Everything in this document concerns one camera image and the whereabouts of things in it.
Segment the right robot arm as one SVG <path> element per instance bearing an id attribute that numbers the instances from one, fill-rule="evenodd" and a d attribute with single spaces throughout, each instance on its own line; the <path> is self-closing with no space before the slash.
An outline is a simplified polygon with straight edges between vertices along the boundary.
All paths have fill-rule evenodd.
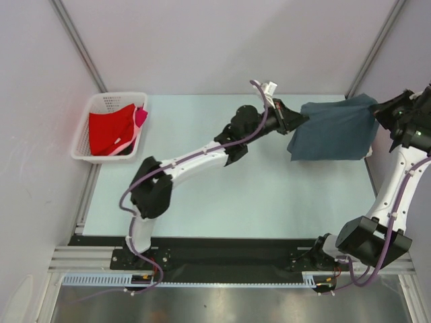
<path id="1" fill-rule="evenodd" d="M 345 257 L 381 269 L 403 256 L 412 243 L 405 235 L 409 206 L 430 166 L 430 88 L 405 90 L 370 111 L 390 132 L 390 169 L 365 216 L 347 222 L 337 235 L 318 237 L 310 261 L 319 270 Z"/>

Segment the grey blue t shirt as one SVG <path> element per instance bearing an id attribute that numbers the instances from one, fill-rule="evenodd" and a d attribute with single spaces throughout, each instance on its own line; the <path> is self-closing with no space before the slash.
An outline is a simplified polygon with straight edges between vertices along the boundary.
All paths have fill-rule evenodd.
<path id="1" fill-rule="evenodd" d="M 308 102 L 300 112 L 309 121 L 299 126 L 287 150 L 291 160 L 360 160 L 374 141 L 379 123 L 369 107 L 377 101 L 366 95 L 338 102 Z"/>

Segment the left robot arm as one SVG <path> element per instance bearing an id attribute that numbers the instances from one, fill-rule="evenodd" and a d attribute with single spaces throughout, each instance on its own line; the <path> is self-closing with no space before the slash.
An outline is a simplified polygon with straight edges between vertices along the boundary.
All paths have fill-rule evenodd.
<path id="1" fill-rule="evenodd" d="M 290 110 L 280 99 L 266 99 L 264 111 L 254 106 L 241 106 L 223 131 L 202 148 L 182 157 L 158 161 L 150 156 L 143 160 L 130 187 L 123 193 L 131 207 L 119 203 L 123 211 L 132 214 L 125 238 L 129 248 L 125 260 L 133 268 L 143 268 L 149 260 L 151 236 L 156 219 L 170 206 L 176 186 L 211 168 L 221 168 L 237 162 L 248 152 L 248 145 L 275 131 L 281 135 L 296 130 L 309 119 Z"/>

